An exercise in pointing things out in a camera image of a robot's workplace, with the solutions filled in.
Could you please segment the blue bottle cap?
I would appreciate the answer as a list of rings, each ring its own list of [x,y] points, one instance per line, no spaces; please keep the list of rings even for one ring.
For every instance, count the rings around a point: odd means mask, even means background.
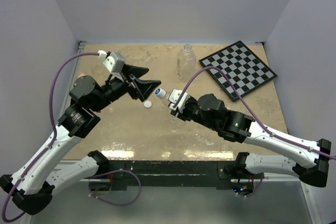
[[[158,88],[156,91],[155,91],[155,95],[157,97],[159,97],[160,99],[162,99],[164,96],[165,96],[165,90],[161,89],[161,88]]]

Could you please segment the small clear plastic bottle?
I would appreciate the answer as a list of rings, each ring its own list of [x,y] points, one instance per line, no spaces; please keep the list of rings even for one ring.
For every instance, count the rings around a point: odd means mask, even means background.
[[[168,108],[170,105],[169,97],[170,93],[165,91],[162,88],[157,88],[155,91],[155,96],[162,102],[165,108]]]

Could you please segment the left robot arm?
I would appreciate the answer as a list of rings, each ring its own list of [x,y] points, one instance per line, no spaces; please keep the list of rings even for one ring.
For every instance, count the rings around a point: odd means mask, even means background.
[[[53,196],[86,178],[103,178],[109,160],[100,151],[91,151],[68,170],[54,172],[63,157],[99,123],[96,115],[112,102],[128,94],[144,102],[161,84],[160,80],[141,80],[148,68],[124,65],[118,77],[109,76],[100,86],[91,76],[79,77],[70,90],[70,106],[59,118],[53,133],[38,152],[17,172],[1,176],[1,188],[25,214],[44,210]]]

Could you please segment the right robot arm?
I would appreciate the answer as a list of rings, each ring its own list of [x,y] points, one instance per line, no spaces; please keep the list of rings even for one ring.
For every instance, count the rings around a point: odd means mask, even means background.
[[[193,121],[211,129],[224,140],[256,145],[274,152],[271,156],[239,154],[233,168],[237,177],[274,173],[297,177],[314,187],[327,185],[330,141],[323,138],[304,140],[277,131],[252,116],[227,109],[225,103],[213,94],[195,99],[175,90],[168,101],[171,114],[183,121]]]

